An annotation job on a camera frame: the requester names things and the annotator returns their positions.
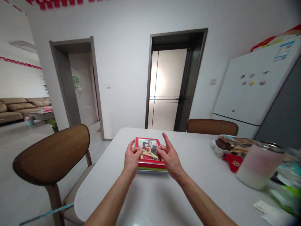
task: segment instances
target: sticker on refrigerator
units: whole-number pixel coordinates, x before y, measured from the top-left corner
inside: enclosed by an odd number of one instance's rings
[[[276,53],[276,56],[274,58],[274,62],[275,61],[280,61],[280,60],[284,60],[289,51],[291,50],[292,48],[292,45],[294,44],[295,41],[291,41],[291,42],[288,42],[288,43],[285,43],[285,44],[282,44],[280,47],[279,47],[279,50],[277,51]]]

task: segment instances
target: chair backrest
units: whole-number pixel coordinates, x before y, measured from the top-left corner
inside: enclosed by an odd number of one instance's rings
[[[238,126],[234,122],[215,119],[189,119],[186,123],[187,132],[203,134],[227,134],[236,136]]]
[[[85,154],[88,165],[91,164],[89,144],[86,125],[70,127],[21,152],[13,161],[13,169],[31,184],[53,185],[64,178]]]

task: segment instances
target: coffee table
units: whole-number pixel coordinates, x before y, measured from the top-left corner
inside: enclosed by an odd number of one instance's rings
[[[34,120],[41,120],[45,121],[47,124],[47,120],[54,118],[53,111],[35,111],[32,113],[29,113],[29,117],[33,117]]]

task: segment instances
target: red envelope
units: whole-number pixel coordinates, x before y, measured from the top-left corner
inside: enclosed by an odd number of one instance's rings
[[[243,161],[243,158],[239,155],[232,155],[232,154],[227,154],[227,158],[228,158],[230,170],[233,173],[236,173]]]

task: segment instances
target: doorway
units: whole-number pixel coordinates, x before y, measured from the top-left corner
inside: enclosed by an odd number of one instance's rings
[[[69,126],[99,121],[104,140],[93,37],[49,43]]]
[[[208,28],[150,36],[145,128],[186,131]]]

